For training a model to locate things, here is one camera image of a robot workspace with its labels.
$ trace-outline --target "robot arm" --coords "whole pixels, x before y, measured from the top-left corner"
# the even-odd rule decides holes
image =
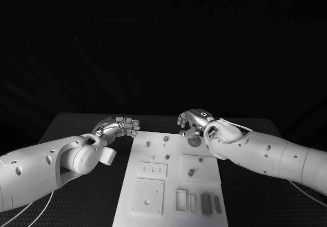
[[[204,115],[210,115],[205,110],[189,110],[181,115],[178,124],[192,120],[192,127],[201,126],[205,143],[220,159],[230,159],[260,174],[296,181],[327,195],[327,152],[264,133],[244,134],[234,123],[212,118],[205,121]],[[194,128],[181,134],[194,138]]]
[[[137,135],[140,122],[106,118],[93,133],[19,149],[0,157],[0,212],[28,205],[71,180],[89,174],[99,162],[112,165],[116,137]]]

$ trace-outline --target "mesh surface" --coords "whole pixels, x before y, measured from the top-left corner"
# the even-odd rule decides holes
[[[176,116],[136,116],[125,114],[63,113],[57,116],[41,143],[90,133],[109,116],[127,116],[140,120],[142,130],[178,134]],[[253,130],[280,136],[269,119],[227,118]],[[48,209],[34,226],[113,226],[120,199],[133,139],[117,138],[112,166],[99,163],[90,174],[73,180],[55,191]],[[230,227],[323,227],[327,226],[327,208],[313,201],[287,180],[264,176],[218,160]],[[48,203],[51,195],[38,200],[8,226],[28,226]],[[0,225],[25,207],[0,213]]]

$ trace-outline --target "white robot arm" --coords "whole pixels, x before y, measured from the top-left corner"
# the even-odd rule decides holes
[[[204,131],[205,143],[220,159],[230,159],[260,174],[296,181],[327,195],[327,152],[248,128],[251,132],[243,133],[234,123],[217,121],[202,109],[179,116],[182,128],[188,121],[191,129],[181,134],[194,139]]]
[[[116,137],[139,134],[140,122],[109,117],[93,133],[19,149],[0,157],[0,212],[22,207],[89,174],[101,161],[112,165]]]

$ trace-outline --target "round hole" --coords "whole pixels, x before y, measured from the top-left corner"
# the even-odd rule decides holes
[[[52,163],[52,158],[51,158],[51,156],[47,156],[47,162],[48,162],[48,164],[51,165],[51,163]]]
[[[18,168],[16,168],[16,174],[21,176],[21,174],[22,174],[22,171],[24,171],[24,169],[22,169],[22,167],[19,166]]]

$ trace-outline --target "dark table surface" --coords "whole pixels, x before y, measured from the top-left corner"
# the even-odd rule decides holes
[[[176,116],[63,113],[40,143],[90,133],[96,124],[109,116],[139,119],[143,131],[179,134]],[[225,119],[254,131],[280,136],[269,119]],[[90,174],[55,191],[48,209],[34,226],[113,226],[132,145],[130,137],[117,138],[110,145],[117,150],[113,165],[99,163]],[[230,227],[327,226],[327,207],[313,201],[287,180],[261,175],[230,160],[218,159],[218,164]],[[319,196],[312,189],[302,188]],[[50,197],[38,200],[8,226],[28,226],[42,212]],[[0,225],[24,208],[0,213]]]

